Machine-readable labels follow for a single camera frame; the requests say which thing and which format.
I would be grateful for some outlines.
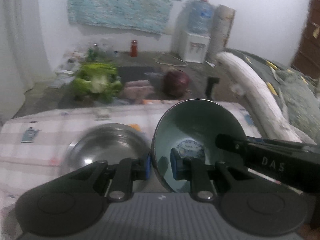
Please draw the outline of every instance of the red thermos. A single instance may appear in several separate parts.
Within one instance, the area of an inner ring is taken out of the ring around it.
[[[136,40],[131,41],[130,56],[131,57],[138,56],[138,43]]]

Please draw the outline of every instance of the green bowl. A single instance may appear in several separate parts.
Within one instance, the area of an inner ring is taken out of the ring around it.
[[[192,155],[215,164],[228,161],[243,164],[242,158],[215,146],[215,138],[223,133],[239,140],[246,136],[238,120],[227,109],[205,99],[182,101],[171,107],[160,119],[152,140],[152,162],[164,187],[174,192],[189,192],[190,183],[175,180],[170,165],[170,151]]]

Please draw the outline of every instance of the bowl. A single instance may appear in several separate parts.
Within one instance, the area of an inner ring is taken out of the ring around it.
[[[150,143],[134,128],[109,123],[93,127],[79,140],[70,144],[62,163],[60,175],[67,174],[98,160],[118,164],[125,158],[140,158],[150,152]],[[142,181],[133,182],[134,190],[141,189]]]
[[[180,156],[197,157],[205,164],[216,161],[243,164],[239,155],[215,146],[215,138],[223,133],[239,140],[246,136],[238,120],[223,106],[205,99],[182,101],[171,107],[160,119],[151,145],[151,158],[160,182],[174,192],[189,192],[190,183],[173,178],[170,151]]]

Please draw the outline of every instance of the red onion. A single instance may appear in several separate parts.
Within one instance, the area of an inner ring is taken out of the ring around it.
[[[166,94],[179,98],[186,92],[189,82],[189,76],[183,71],[169,71],[163,79],[163,90]]]

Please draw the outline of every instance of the brown door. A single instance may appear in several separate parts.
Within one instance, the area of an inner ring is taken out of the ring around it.
[[[320,77],[320,0],[311,0],[307,25],[292,66],[312,78]]]

